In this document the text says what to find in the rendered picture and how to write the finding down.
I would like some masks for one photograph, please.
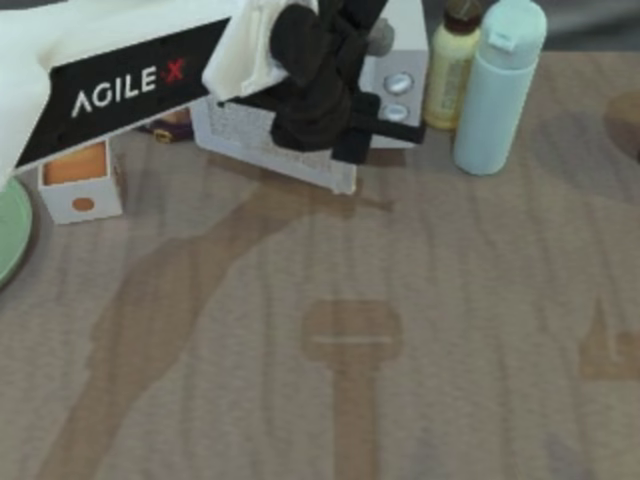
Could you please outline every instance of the orange dot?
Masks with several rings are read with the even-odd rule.
[[[76,198],[73,201],[73,208],[78,212],[90,212],[96,204],[90,198]]]

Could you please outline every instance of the bottle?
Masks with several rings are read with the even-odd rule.
[[[432,41],[423,109],[427,125],[456,128],[473,55],[480,40],[482,6],[477,0],[449,0]]]
[[[453,146],[458,167],[492,175],[505,165],[547,36],[532,0],[501,0],[481,27]]]

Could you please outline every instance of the table surface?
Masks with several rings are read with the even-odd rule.
[[[639,75],[545,54],[501,174],[430,131],[353,198],[116,139],[126,215],[54,227],[35,199],[0,293],[0,477],[352,480],[373,449],[358,480],[635,480]],[[341,410],[357,342],[306,347],[350,328],[396,355]]]

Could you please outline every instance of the light blue bottle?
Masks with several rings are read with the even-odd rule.
[[[453,159],[472,175],[492,175],[509,157],[547,37],[547,17],[531,0],[501,0],[481,28]]]

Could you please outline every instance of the yellow bottle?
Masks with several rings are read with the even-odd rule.
[[[458,125],[473,56],[480,40],[482,7],[477,0],[449,0],[431,42],[424,121],[453,130]]]

